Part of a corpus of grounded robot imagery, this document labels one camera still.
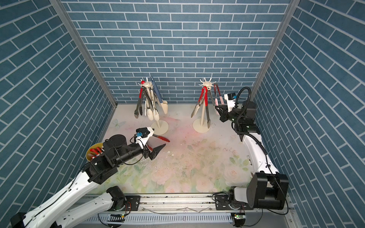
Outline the red tip grey tongs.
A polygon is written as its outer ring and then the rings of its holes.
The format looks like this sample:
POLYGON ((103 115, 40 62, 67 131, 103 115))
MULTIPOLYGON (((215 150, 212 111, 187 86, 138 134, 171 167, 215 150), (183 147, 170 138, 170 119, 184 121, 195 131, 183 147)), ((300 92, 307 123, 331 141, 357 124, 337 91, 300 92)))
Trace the red tip grey tongs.
MULTIPOLYGON (((167 139, 167 138, 165 138, 165 137, 163 137, 163 136, 160 136, 160 135, 153 134, 153 137, 156 137, 156 138, 158 138, 158 139, 160 139, 160 140, 163 140, 163 141, 165 141, 165 142, 170 142, 170 140, 169 140, 169 139, 167 139)), ((153 148, 152 148, 149 144, 147 144, 147 148, 148 148, 150 151, 152 151, 152 150, 153 150, 153 148)))

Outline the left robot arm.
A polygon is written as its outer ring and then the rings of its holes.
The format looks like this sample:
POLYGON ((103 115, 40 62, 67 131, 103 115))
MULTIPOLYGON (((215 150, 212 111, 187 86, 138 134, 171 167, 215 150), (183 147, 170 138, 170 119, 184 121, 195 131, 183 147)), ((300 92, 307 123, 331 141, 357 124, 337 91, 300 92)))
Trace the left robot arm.
POLYGON ((104 194, 75 208, 72 206, 117 173, 119 166, 140 155, 154 160, 164 144, 150 149, 148 140, 153 129, 140 128, 127 144, 124 135, 114 135, 103 143, 103 152, 86 163, 59 192, 30 212, 19 212, 11 219, 13 228, 73 228, 93 215, 115 208, 128 207, 124 193, 118 186, 110 187, 104 194))

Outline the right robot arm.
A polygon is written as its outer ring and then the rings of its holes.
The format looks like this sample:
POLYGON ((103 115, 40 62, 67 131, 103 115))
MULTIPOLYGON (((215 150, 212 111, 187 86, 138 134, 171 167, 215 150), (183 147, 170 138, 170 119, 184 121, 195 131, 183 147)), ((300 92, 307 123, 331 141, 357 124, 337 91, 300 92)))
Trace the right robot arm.
POLYGON ((253 121, 236 130, 204 103, 177 104, 162 117, 169 143, 144 170, 148 193, 211 193, 232 209, 288 212, 289 180, 274 166, 253 121))

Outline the black silicone tongs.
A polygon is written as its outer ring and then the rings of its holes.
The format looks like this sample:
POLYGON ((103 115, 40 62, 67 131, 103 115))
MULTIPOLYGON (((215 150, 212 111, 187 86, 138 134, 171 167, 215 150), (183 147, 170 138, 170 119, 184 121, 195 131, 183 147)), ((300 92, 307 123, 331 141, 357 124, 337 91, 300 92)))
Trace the black silicone tongs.
POLYGON ((151 100, 150 96, 147 93, 147 89, 146 88, 143 89, 143 94, 146 97, 146 100, 147 100, 147 103, 149 105, 149 108, 153 112, 153 110, 154 110, 153 103, 152 103, 152 100, 151 100))

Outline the pink cat paw tongs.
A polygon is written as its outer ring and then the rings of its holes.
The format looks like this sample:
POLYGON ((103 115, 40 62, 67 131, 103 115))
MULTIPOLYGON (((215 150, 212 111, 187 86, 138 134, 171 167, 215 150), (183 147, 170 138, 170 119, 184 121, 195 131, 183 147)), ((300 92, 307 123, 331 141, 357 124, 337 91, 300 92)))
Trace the pink cat paw tongs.
POLYGON ((217 83, 214 83, 215 105, 225 105, 217 83))

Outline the steel tongs red handles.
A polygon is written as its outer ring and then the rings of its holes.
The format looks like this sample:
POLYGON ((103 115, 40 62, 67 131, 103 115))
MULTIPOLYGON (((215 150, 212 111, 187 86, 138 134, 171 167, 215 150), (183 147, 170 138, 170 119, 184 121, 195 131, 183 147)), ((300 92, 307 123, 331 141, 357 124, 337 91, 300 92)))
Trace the steel tongs red handles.
POLYGON ((191 113, 191 118, 193 118, 199 111, 199 109, 202 110, 202 114, 200 119, 196 119, 193 122, 193 128, 196 132, 199 133, 206 133, 210 130, 211 128, 211 120, 210 120, 210 115, 209 115, 209 108, 208 105, 205 105, 205 101, 203 100, 203 103, 201 104, 201 106, 197 104, 195 105, 192 113, 191 113))

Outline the cream silicone steel tongs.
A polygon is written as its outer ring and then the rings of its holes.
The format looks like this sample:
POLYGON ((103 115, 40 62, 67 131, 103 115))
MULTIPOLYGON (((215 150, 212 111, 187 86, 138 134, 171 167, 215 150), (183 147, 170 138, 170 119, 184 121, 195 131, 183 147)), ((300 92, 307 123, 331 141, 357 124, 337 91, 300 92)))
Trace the cream silicone steel tongs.
POLYGON ((151 100, 153 103, 153 116, 154 116, 154 119, 157 122, 159 122, 160 118, 159 118, 159 113, 158 113, 157 107, 156 107, 156 96, 155 96, 155 93, 152 88, 150 89, 150 94, 151 94, 151 100))

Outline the red ring steel tongs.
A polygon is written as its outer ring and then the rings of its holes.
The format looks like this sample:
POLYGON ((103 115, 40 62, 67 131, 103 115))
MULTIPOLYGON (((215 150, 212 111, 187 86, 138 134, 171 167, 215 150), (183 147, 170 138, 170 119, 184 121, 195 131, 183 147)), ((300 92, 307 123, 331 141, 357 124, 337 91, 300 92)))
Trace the red ring steel tongs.
POLYGON ((139 93, 139 98, 138 98, 138 102, 137 102, 137 106, 134 112, 134 116, 136 119, 139 118, 139 116, 142 115, 143 110, 142 110, 142 102, 143 102, 143 84, 145 83, 145 81, 141 81, 141 88, 140 88, 140 93, 139 93))

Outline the blue wooden tip tongs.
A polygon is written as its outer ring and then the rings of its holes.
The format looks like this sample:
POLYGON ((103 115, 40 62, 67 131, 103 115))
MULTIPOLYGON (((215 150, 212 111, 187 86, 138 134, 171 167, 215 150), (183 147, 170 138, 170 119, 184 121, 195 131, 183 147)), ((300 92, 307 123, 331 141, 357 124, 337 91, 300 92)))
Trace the blue wooden tip tongs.
POLYGON ((161 93, 159 92, 158 86, 157 86, 157 84, 156 84, 153 77, 151 77, 151 82, 152 82, 152 85, 153 85, 153 90, 157 95, 159 105, 162 107, 163 112, 165 114, 168 114, 168 102, 162 99, 161 93))

